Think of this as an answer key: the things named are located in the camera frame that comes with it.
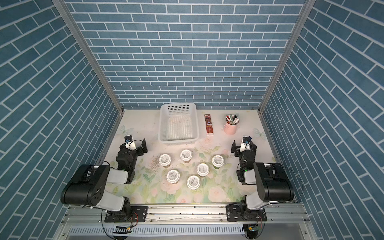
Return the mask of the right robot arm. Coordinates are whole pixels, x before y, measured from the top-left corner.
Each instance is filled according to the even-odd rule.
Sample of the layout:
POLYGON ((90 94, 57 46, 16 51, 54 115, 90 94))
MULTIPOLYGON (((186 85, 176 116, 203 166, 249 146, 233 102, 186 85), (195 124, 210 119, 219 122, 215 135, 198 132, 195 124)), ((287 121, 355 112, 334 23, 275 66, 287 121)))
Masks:
POLYGON ((239 204, 226 206, 229 222, 263 223, 267 220, 264 207, 294 199, 294 189, 281 164, 256 162, 257 146, 251 137, 243 137, 239 146, 234 142, 231 152, 239 157, 236 170, 239 182, 256 186, 257 190, 246 195, 239 204))

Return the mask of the white plastic basket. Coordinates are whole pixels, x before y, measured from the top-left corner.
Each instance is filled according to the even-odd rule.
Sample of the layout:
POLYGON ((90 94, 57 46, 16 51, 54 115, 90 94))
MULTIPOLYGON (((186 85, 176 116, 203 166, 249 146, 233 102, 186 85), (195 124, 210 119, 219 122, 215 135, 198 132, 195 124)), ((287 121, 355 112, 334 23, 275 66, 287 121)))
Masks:
POLYGON ((161 106, 158 139, 166 145, 193 144, 200 137, 194 103, 161 106))

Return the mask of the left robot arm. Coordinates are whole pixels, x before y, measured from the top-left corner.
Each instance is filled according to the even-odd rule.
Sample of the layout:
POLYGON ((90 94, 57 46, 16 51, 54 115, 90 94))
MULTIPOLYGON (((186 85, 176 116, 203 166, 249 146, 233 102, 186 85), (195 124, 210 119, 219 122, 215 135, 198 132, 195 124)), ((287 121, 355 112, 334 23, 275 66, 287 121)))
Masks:
POLYGON ((117 196, 105 189, 106 184, 131 184, 135 176, 137 158, 148 152, 146 140, 125 136, 116 157, 118 168, 105 165, 81 165, 61 193, 65 205, 91 206, 106 211, 106 223, 133 225, 145 222, 148 207, 132 207, 129 198, 117 196))

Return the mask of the yogurt cup red label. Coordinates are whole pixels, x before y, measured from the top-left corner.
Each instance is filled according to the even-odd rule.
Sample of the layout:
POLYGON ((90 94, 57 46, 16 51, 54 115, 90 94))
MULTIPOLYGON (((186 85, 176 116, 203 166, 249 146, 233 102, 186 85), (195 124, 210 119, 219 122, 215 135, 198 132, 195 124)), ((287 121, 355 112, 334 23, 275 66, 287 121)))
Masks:
POLYGON ((170 155, 168 154, 162 154, 159 159, 158 159, 158 162, 161 166, 163 166, 164 168, 168 168, 170 165, 171 165, 171 162, 172 162, 172 158, 170 155))

